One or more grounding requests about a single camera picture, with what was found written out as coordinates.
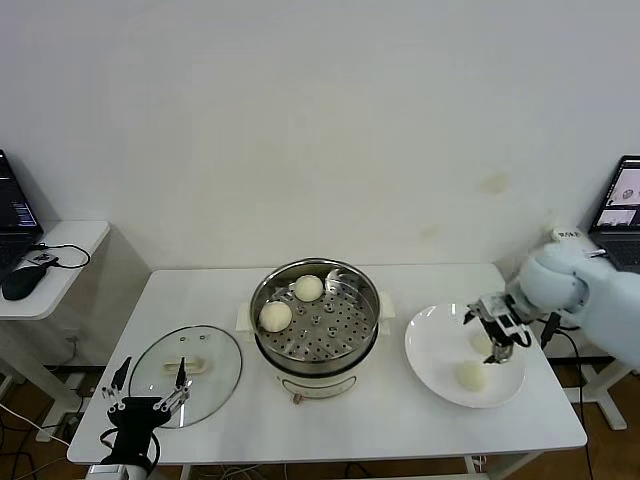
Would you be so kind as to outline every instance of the cable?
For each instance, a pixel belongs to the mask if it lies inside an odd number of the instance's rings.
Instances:
[[[111,450],[113,450],[113,444],[109,441],[106,440],[106,438],[111,435],[112,433],[117,432],[118,429],[117,428],[110,428],[109,430],[105,430],[104,432],[102,432],[102,434],[100,435],[100,443],[103,444],[105,447],[110,448]]]
[[[31,245],[31,247],[29,248],[30,251],[34,251],[34,250],[53,250],[56,248],[74,248],[80,252],[82,252],[84,254],[86,258],[86,260],[79,264],[79,265],[61,265],[60,263],[58,263],[58,261],[56,260],[52,266],[54,267],[59,267],[59,268],[66,268],[69,270],[73,270],[75,268],[82,268],[85,267],[87,265],[89,265],[89,262],[91,262],[91,255],[89,254],[89,252],[87,252],[84,248],[80,248],[77,245],[73,245],[71,243],[65,243],[63,245],[46,245],[44,243],[38,243],[35,245]]]
[[[9,412],[11,415],[18,417],[20,420],[24,420],[25,422],[27,422],[28,424],[30,424],[32,427],[37,428],[38,430],[40,430],[42,433],[44,433],[46,436],[48,436],[49,438],[51,438],[51,440],[55,440],[57,442],[60,442],[64,445],[66,445],[67,447],[70,447],[71,445],[69,445],[67,442],[65,442],[64,440],[58,438],[58,437],[54,437],[53,435],[51,435],[49,432],[47,432],[46,430],[44,430],[43,428],[39,427],[38,425],[36,425],[35,423],[33,423],[31,420],[29,420],[26,417],[23,417],[22,415],[14,412],[13,410],[11,410],[9,407],[3,405],[2,403],[0,403],[0,408],[3,408],[4,410],[6,410],[7,412]]]
[[[573,351],[576,355],[576,359],[578,360],[578,385],[580,388],[580,422],[582,423],[582,428],[584,428],[585,432],[587,430],[586,418],[584,416],[584,401],[582,398],[582,365],[580,364],[580,354],[578,353],[578,346],[576,342],[573,341],[571,335],[565,333],[563,331],[559,331],[558,334],[566,337],[571,342],[571,346],[573,347]],[[589,478],[593,480],[593,469],[591,468],[591,453],[589,452],[589,435],[587,435],[587,443],[584,445],[584,451],[587,455],[587,466],[589,467]]]
[[[250,470],[255,470],[256,468],[261,466],[262,464],[252,465],[251,467],[246,467],[246,468],[231,467],[225,473],[222,474],[222,477],[220,478],[220,480],[227,480],[228,478],[231,478],[234,475],[237,475],[238,473],[246,473]],[[251,476],[249,476],[248,473],[245,476],[249,477],[249,480],[252,480]]]
[[[78,337],[73,337],[71,341],[73,342],[73,351],[71,353],[71,356],[67,358],[65,361],[56,365],[55,367],[49,368],[48,370],[50,372],[55,372],[56,370],[58,370],[58,368],[62,367],[63,365],[66,365],[69,362],[73,362],[76,359],[76,356],[78,355]]]
[[[4,422],[2,421],[2,417],[0,417],[0,429],[2,429],[2,440],[0,440],[0,452],[1,452],[2,447],[4,447],[4,436],[6,435],[4,431]]]
[[[49,411],[49,409],[53,406],[54,401],[51,400],[49,403],[47,403],[42,410],[40,410],[40,412],[38,413],[38,415],[36,415],[36,422],[40,421],[40,418],[45,414],[45,412]],[[16,470],[18,469],[18,458],[20,458],[20,455],[25,455],[27,456],[27,459],[29,460],[29,464],[31,466],[31,471],[34,471],[36,469],[35,467],[35,463],[33,461],[33,457],[31,456],[31,454],[29,452],[23,452],[22,448],[24,447],[24,444],[27,443],[27,439],[29,438],[29,434],[31,433],[31,430],[29,430],[29,432],[27,432],[27,434],[22,437],[22,441],[20,442],[20,445],[18,446],[18,451],[15,453],[15,458],[13,460],[13,468],[11,469],[11,480],[15,480],[16,478]],[[32,473],[31,476],[33,477],[33,480],[38,480],[38,477],[35,473]]]
[[[344,477],[345,478],[349,478],[349,469],[353,466],[358,467],[360,470],[362,470],[362,472],[368,477],[368,478],[374,478],[373,475],[371,475],[371,472],[369,472],[369,470],[367,470],[366,468],[364,468],[360,463],[358,462],[349,462],[347,463],[347,467],[344,469]]]
[[[88,397],[80,397],[80,400],[82,400],[80,402],[80,406],[78,407],[78,410],[75,411],[75,413],[73,414],[73,416],[77,419],[78,418],[78,414],[80,413],[80,411],[82,410],[82,406],[84,405],[84,401],[85,399]],[[50,425],[41,425],[40,428],[58,428],[61,427],[62,425],[65,425],[69,422],[60,422],[60,423],[52,423]],[[30,432],[31,430],[33,430],[33,428],[15,428],[15,427],[9,427],[7,425],[5,425],[2,422],[2,416],[0,416],[0,425],[4,426],[5,430],[8,430],[10,432]]]
[[[536,321],[540,322],[540,323],[544,323],[545,325],[547,323],[549,323],[547,320],[542,320],[541,318],[536,318]],[[580,327],[558,327],[558,330],[560,330],[561,332],[575,332],[576,330],[580,330]]]
[[[15,457],[15,461],[13,463],[14,469],[17,467],[16,461],[18,459],[18,457],[20,455],[24,455],[25,457],[27,457],[27,460],[29,460],[29,465],[31,465],[31,469],[35,470],[35,463],[33,463],[33,457],[31,456],[31,454],[29,452],[14,452],[14,453],[0,453],[0,457]],[[15,475],[15,470],[12,472],[12,477],[11,479],[14,480],[13,475]],[[37,480],[37,477],[35,475],[35,473],[31,473],[31,476],[34,478],[34,480]]]
[[[257,476],[258,480],[267,480],[258,470],[249,470],[248,473],[250,473],[251,475]]]
[[[32,470],[32,471],[31,471],[31,472],[29,472],[29,473],[25,473],[24,475],[19,476],[19,477],[18,477],[18,478],[16,478],[15,480],[23,480],[23,479],[25,479],[25,478],[27,478],[27,477],[32,476],[34,473],[38,473],[40,470],[44,470],[45,468],[47,468],[47,467],[49,467],[49,466],[53,465],[54,463],[58,463],[58,462],[61,462],[62,460],[66,460],[66,459],[67,459],[67,457],[58,457],[58,458],[56,458],[55,460],[51,460],[50,462],[45,463],[44,465],[42,465],[42,466],[40,466],[40,467],[36,468],[35,470]]]
[[[151,464],[151,471],[153,471],[156,466],[158,466],[158,461],[160,460],[160,442],[158,441],[156,434],[153,432],[151,432],[151,439],[153,440],[153,444],[156,446],[156,458],[153,459],[153,463]]]

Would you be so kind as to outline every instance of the robotic hand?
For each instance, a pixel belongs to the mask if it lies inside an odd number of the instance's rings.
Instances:
[[[529,347],[527,325],[550,314],[543,348],[565,318],[609,354],[640,366],[640,275],[612,270],[592,257],[563,243],[547,244],[527,259],[505,292],[469,305],[465,323],[478,317],[493,343],[485,363],[508,361],[514,345]]]
[[[144,480],[155,468],[160,457],[160,443],[153,430],[167,423],[171,416],[189,398],[184,357],[176,376],[173,391],[166,397],[124,397],[120,392],[127,378],[131,357],[113,375],[109,387],[102,387],[102,396],[109,398],[113,405],[107,411],[115,428],[105,431],[100,442],[111,448],[111,454],[99,465],[93,465],[87,480]],[[106,440],[116,433],[113,446]],[[151,440],[156,447],[156,458],[152,462],[147,457]]]

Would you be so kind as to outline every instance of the power cord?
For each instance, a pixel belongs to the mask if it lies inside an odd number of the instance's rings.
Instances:
[[[33,252],[33,251],[43,251],[43,250],[54,250],[56,248],[73,248],[75,250],[78,250],[79,252],[82,252],[84,254],[84,256],[86,257],[85,261],[82,262],[79,265],[62,265],[60,263],[58,263],[58,260],[55,260],[51,266],[52,267],[58,267],[58,268],[66,268],[69,270],[73,270],[76,268],[82,268],[85,267],[87,265],[89,265],[89,262],[91,262],[91,255],[89,255],[89,252],[87,252],[84,248],[81,248],[77,245],[73,245],[71,243],[65,243],[63,245],[46,245],[44,243],[36,243],[35,245],[31,245],[29,247],[29,251]]]
[[[56,365],[55,367],[47,367],[47,369],[50,372],[55,372],[60,367],[66,365],[67,363],[73,362],[76,359],[76,356],[78,355],[78,337],[74,336],[74,337],[71,337],[69,339],[73,343],[73,351],[71,352],[71,356],[69,358],[67,358],[65,361],[63,361],[63,362],[59,363],[58,365]]]
[[[49,411],[49,409],[53,406],[53,400],[51,400],[49,403],[47,403],[42,410],[40,410],[40,413],[38,413],[38,415],[36,416],[35,419],[35,423],[37,423],[38,421],[40,421],[40,418],[44,416],[44,414]],[[31,471],[35,472],[36,467],[35,467],[35,463],[33,461],[33,457],[31,456],[31,454],[29,452],[23,452],[22,449],[24,448],[24,444],[27,443],[27,439],[29,438],[29,434],[31,433],[32,429],[29,429],[29,431],[27,432],[27,434],[22,437],[22,441],[20,442],[20,445],[18,446],[18,450],[16,451],[16,453],[14,454],[7,454],[7,455],[15,455],[15,458],[13,460],[13,468],[11,469],[11,480],[15,480],[16,479],[16,471],[18,469],[18,458],[20,458],[20,455],[26,455],[27,459],[29,460],[29,464],[31,466]],[[35,473],[32,473],[31,476],[33,477],[33,480],[38,480],[38,477],[36,476]]]
[[[153,444],[156,446],[156,456],[151,464],[151,471],[153,471],[158,466],[158,461],[160,460],[160,442],[158,441],[156,434],[153,432],[151,432],[151,439],[153,440]]]
[[[2,447],[4,447],[4,437],[6,435],[4,421],[2,420],[2,417],[0,417],[0,433],[2,433],[2,440],[0,440],[0,452],[1,452]]]
[[[577,366],[578,366],[578,385],[579,385],[579,389],[580,389],[580,423],[582,423],[582,428],[584,428],[585,432],[587,431],[587,424],[586,424],[586,418],[584,416],[584,401],[582,398],[582,387],[583,387],[583,378],[582,378],[582,365],[580,362],[580,354],[578,353],[578,346],[576,345],[576,342],[573,341],[573,338],[571,338],[571,335],[569,335],[568,333],[564,332],[563,330],[558,330],[557,333],[559,335],[562,335],[563,337],[566,337],[570,342],[571,342],[571,346],[573,347],[573,351],[576,355],[576,359],[577,359]],[[589,436],[587,435],[587,443],[584,446],[584,451],[586,453],[587,456],[587,466],[589,467],[589,478],[591,480],[593,480],[593,469],[591,468],[591,453],[589,452]]]
[[[38,473],[40,470],[44,470],[45,468],[50,467],[54,463],[58,463],[58,462],[61,462],[62,460],[66,460],[66,459],[67,459],[67,457],[58,457],[58,458],[56,458],[54,460],[51,460],[50,462],[45,463],[44,465],[39,466],[38,468],[34,468],[29,473],[25,473],[24,475],[19,476],[15,480],[24,480],[25,478],[32,477],[36,473]]]
[[[548,321],[542,320],[541,318],[537,318],[536,321],[540,322],[540,323],[544,323],[545,325],[547,323],[549,323]],[[580,330],[580,327],[563,327],[563,326],[559,326],[559,327],[556,328],[556,330],[560,330],[561,332],[575,332],[576,330]]]
[[[36,425],[34,422],[32,422],[31,420],[29,420],[29,419],[28,419],[28,418],[26,418],[26,417],[23,417],[23,416],[22,416],[22,415],[20,415],[19,413],[14,412],[13,410],[11,410],[9,407],[7,407],[7,406],[3,405],[2,403],[0,403],[0,408],[2,408],[2,409],[4,409],[4,410],[6,410],[6,411],[7,411],[7,412],[9,412],[11,415],[13,415],[13,416],[15,416],[15,417],[19,418],[20,420],[24,420],[25,422],[27,422],[28,424],[30,424],[32,427],[34,427],[34,428],[36,428],[36,429],[40,430],[42,433],[44,433],[44,434],[45,434],[45,435],[47,435],[49,438],[51,438],[51,440],[55,440],[55,441],[57,441],[57,442],[60,442],[60,443],[62,443],[62,444],[64,444],[64,445],[66,445],[67,447],[70,447],[70,445],[69,445],[67,442],[65,442],[64,440],[62,440],[62,439],[60,439],[60,438],[58,438],[58,437],[55,437],[55,436],[51,435],[49,432],[47,432],[47,431],[46,431],[45,429],[43,429],[42,427],[40,427],[40,426]]]

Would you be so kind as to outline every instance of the black cable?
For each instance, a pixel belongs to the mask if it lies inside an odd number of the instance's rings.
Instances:
[[[367,470],[366,468],[364,468],[360,463],[358,462],[349,462],[347,463],[346,468],[344,469],[344,478],[349,478],[349,469],[353,466],[358,467],[368,478],[374,478],[373,475],[371,475],[371,472],[369,472],[369,470]]]
[[[545,325],[549,323],[546,320],[542,320],[541,318],[537,318],[536,321],[544,323]],[[580,327],[558,327],[557,329],[561,332],[575,332],[576,330],[580,330]]]
[[[36,245],[31,245],[30,250],[31,251],[34,251],[34,250],[53,250],[53,249],[56,249],[56,248],[75,248],[79,252],[82,252],[84,254],[84,256],[87,257],[87,259],[83,263],[81,263],[80,265],[61,265],[56,260],[52,264],[53,267],[66,268],[66,269],[69,269],[69,270],[73,270],[73,269],[76,269],[76,268],[86,267],[87,265],[89,265],[89,262],[91,262],[91,255],[89,255],[89,252],[87,252],[84,248],[80,248],[79,246],[73,245],[71,243],[65,243],[63,245],[46,245],[44,243],[38,243]]]
[[[4,431],[4,422],[2,421],[2,417],[0,417],[0,428],[2,429],[2,440],[0,440],[0,452],[1,452],[2,447],[4,447],[4,436],[6,435]]]
[[[576,345],[576,342],[573,341],[573,338],[571,338],[571,335],[569,335],[568,333],[559,331],[558,334],[562,335],[563,337],[567,337],[569,339],[569,341],[571,342],[571,346],[573,347],[573,351],[576,355],[576,359],[578,360],[577,364],[578,364],[578,382],[579,382],[578,385],[580,388],[580,422],[582,423],[582,428],[584,428],[586,432],[587,424],[586,424],[586,418],[584,416],[584,401],[582,398],[582,385],[583,385],[582,365],[580,364],[580,354],[578,353],[578,346]],[[587,455],[587,466],[589,467],[589,478],[593,480],[593,469],[591,468],[591,453],[589,452],[589,435],[588,434],[587,434],[587,443],[584,445],[584,451]]]
[[[58,365],[54,366],[53,368],[47,368],[47,370],[53,373],[56,370],[58,370],[58,368],[62,367],[63,365],[66,365],[67,363],[73,362],[76,359],[76,357],[78,356],[78,337],[73,337],[72,341],[73,341],[73,350],[71,351],[71,356],[66,360],[60,362]]]
[[[4,425],[4,429],[9,431],[9,432],[30,432],[31,429],[30,428],[13,428],[13,427],[7,427],[6,425]]]
[[[27,460],[29,460],[29,465],[31,467],[31,471],[36,469],[36,464],[33,461],[33,457],[31,456],[31,454],[29,452],[14,452],[14,453],[0,453],[0,457],[13,457],[15,456],[16,458],[18,458],[20,455],[24,455],[25,457],[27,457]],[[35,475],[31,475],[34,480],[38,480],[38,477]]]
[[[111,435],[112,433],[117,432],[118,429],[117,428],[110,428],[109,430],[105,430],[104,432],[102,432],[102,434],[100,435],[100,443],[103,444],[105,447],[110,448],[111,450],[113,450],[113,446],[110,444],[111,442],[107,442],[106,438]]]
[[[511,338],[513,339],[513,341],[515,343],[517,343],[518,345],[520,345],[522,348],[529,348],[531,345],[533,345],[533,340],[531,340],[531,335],[529,334],[529,332],[527,332],[525,330],[524,332],[524,337],[526,339],[525,342],[523,342],[520,339],[520,335],[513,335]]]
[[[153,444],[156,446],[156,457],[153,459],[153,463],[151,464],[151,471],[153,472],[160,460],[160,442],[158,441],[156,434],[153,432],[151,432],[151,439],[153,440]]]
[[[45,414],[45,412],[49,411],[49,409],[53,406],[53,403],[54,403],[53,400],[47,403],[44,406],[44,408],[40,410],[40,413],[38,413],[33,423],[37,424],[38,421],[40,420],[40,417],[42,417]],[[29,463],[31,465],[31,471],[34,471],[36,469],[36,466],[35,466],[35,463],[33,462],[33,457],[31,457],[31,454],[29,452],[22,451],[22,448],[24,447],[24,444],[27,443],[27,439],[29,438],[29,435],[31,434],[32,430],[33,428],[30,428],[27,434],[24,437],[22,437],[20,446],[18,447],[18,450],[15,453],[15,459],[13,460],[13,468],[11,469],[11,480],[14,480],[16,478],[16,470],[18,469],[18,458],[20,458],[20,455],[23,455],[23,454],[27,455],[27,458],[29,459]],[[33,480],[38,480],[38,477],[36,476],[35,472],[31,476],[33,477]]]

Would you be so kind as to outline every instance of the wire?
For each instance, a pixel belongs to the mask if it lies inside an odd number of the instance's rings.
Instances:
[[[368,477],[368,478],[373,478],[374,476],[371,475],[371,472],[369,472],[369,470],[367,470],[366,468],[364,468],[360,463],[358,462],[349,462],[347,463],[347,467],[344,469],[344,476],[345,478],[349,478],[349,469],[353,466],[358,467],[360,470],[362,470],[362,472]]]
[[[549,323],[547,320],[542,320],[541,318],[537,318],[536,321],[538,321],[540,323],[544,323],[545,325],[547,323]],[[559,326],[558,330],[560,330],[561,332],[575,332],[576,330],[580,330],[580,327],[563,327],[563,326]]]
[[[103,444],[105,447],[113,450],[113,444],[109,440],[106,440],[106,438],[112,433],[115,433],[117,431],[118,431],[117,428],[110,428],[109,430],[105,430],[104,432],[102,432],[102,434],[100,435],[100,443]]]
[[[156,434],[153,432],[151,432],[151,439],[153,440],[153,444],[156,446],[156,458],[153,459],[153,463],[151,464],[151,471],[153,471],[160,460],[160,442],[158,441]]]
[[[84,254],[84,256],[86,257],[86,260],[79,264],[79,265],[61,265],[58,263],[58,261],[56,260],[52,265],[54,267],[60,267],[60,268],[66,268],[69,270],[73,270],[75,268],[82,268],[82,267],[86,267],[87,265],[89,265],[89,262],[91,262],[91,255],[89,254],[89,252],[87,252],[84,248],[80,248],[77,245],[73,245],[71,243],[65,243],[63,245],[46,245],[44,243],[38,243],[36,245],[32,245],[31,246],[31,250],[53,250],[55,248],[74,248],[76,250],[78,250],[79,252],[82,252]]]
[[[38,425],[36,425],[35,423],[33,423],[31,420],[29,420],[26,417],[23,417],[22,415],[14,412],[13,410],[11,410],[9,407],[3,405],[2,403],[0,403],[0,408],[3,408],[4,410],[6,410],[7,412],[9,412],[11,415],[18,417],[20,420],[24,420],[25,422],[27,422],[28,424],[30,424],[32,427],[37,428],[38,430],[40,430],[42,433],[44,433],[46,436],[48,436],[49,438],[51,438],[51,440],[55,440],[57,442],[62,443],[63,445],[66,445],[67,447],[70,447],[71,445],[69,445],[67,442],[65,442],[64,440],[58,438],[58,437],[54,437],[53,435],[51,435],[49,432],[47,432],[46,430],[44,430],[43,428],[39,427]]]
[[[73,362],[76,359],[76,356],[78,355],[78,337],[73,337],[71,341],[73,342],[73,351],[71,353],[71,356],[67,358],[64,362],[61,362],[58,365],[56,365],[55,367],[49,368],[50,372],[55,372],[56,370],[58,370],[58,368],[62,367],[63,365],[66,365],[69,362]]]
[[[49,411],[49,409],[53,406],[53,403],[54,403],[53,400],[51,400],[44,407],[42,407],[42,410],[40,410],[40,412],[36,416],[36,419],[35,419],[36,422],[39,422],[40,418],[45,414],[45,412]],[[27,434],[24,437],[22,437],[22,441],[18,446],[18,451],[15,453],[15,458],[13,460],[13,468],[11,469],[11,480],[15,480],[16,478],[16,470],[18,469],[18,458],[20,458],[20,455],[24,455],[24,454],[27,455],[27,459],[29,460],[29,465],[31,466],[31,471],[36,469],[35,463],[33,461],[33,457],[31,456],[31,454],[29,452],[22,451],[24,444],[27,443],[27,439],[29,438],[30,433],[31,433],[31,430],[29,430],[29,432],[27,432]],[[32,473],[31,476],[33,477],[33,480],[38,480],[38,477],[35,473]]]
[[[582,428],[584,428],[584,430],[586,431],[587,424],[586,424],[586,418],[584,416],[584,401],[582,398],[582,386],[583,386],[582,365],[580,364],[580,354],[578,353],[578,346],[576,345],[576,342],[573,341],[573,338],[571,338],[571,335],[569,335],[568,333],[559,331],[558,334],[569,339],[569,341],[571,342],[571,346],[573,347],[573,351],[576,355],[576,359],[578,360],[577,363],[578,363],[578,385],[580,388],[580,422],[582,423]],[[587,466],[589,467],[589,478],[593,480],[593,469],[591,468],[591,453],[589,452],[589,435],[587,435],[587,443],[584,445],[584,451],[587,455]]]
[[[257,476],[259,480],[267,480],[258,470],[249,470],[248,473]]]
[[[23,479],[25,479],[25,478],[27,478],[27,477],[32,476],[34,473],[38,473],[40,470],[44,470],[45,468],[47,468],[47,467],[49,467],[49,466],[53,465],[54,463],[58,463],[58,462],[61,462],[62,460],[66,460],[66,459],[67,459],[67,457],[58,457],[58,458],[56,458],[55,460],[51,460],[50,462],[45,463],[44,465],[42,465],[42,466],[40,466],[40,467],[38,467],[38,468],[36,468],[36,469],[32,470],[32,471],[31,471],[31,472],[29,472],[29,473],[25,473],[24,475],[19,476],[19,477],[18,477],[18,478],[16,478],[15,480],[23,480]]]
[[[2,417],[0,417],[0,428],[2,429],[2,440],[0,440],[0,452],[1,452],[2,447],[4,447],[4,437],[6,435],[4,431],[4,422],[2,421]]]
[[[220,474],[211,474],[211,473],[199,473],[199,477],[207,477],[207,478],[219,478],[220,480],[227,480],[229,478],[234,477],[235,475],[237,475],[238,473],[242,473],[244,474],[245,477],[249,478],[249,480],[253,480],[251,478],[251,476],[247,473],[250,471],[255,470],[258,467],[261,467],[262,464],[258,464],[258,465],[252,465],[250,467],[246,467],[246,468],[240,468],[240,467],[231,467],[231,468],[225,468],[224,466],[222,467],[224,473],[222,475]]]
[[[27,460],[29,460],[29,465],[31,465],[31,469],[35,470],[35,468],[36,468],[35,467],[35,463],[33,463],[33,457],[31,456],[31,454],[29,452],[17,451],[17,452],[14,452],[14,453],[0,453],[0,457],[15,457],[15,460],[13,462],[14,470],[11,473],[11,479],[12,480],[14,480],[13,475],[15,475],[15,469],[17,468],[17,463],[16,462],[17,462],[18,457],[20,455],[24,455],[25,457],[27,457]],[[31,476],[34,478],[34,480],[37,480],[37,477],[36,477],[35,473],[32,472]]]

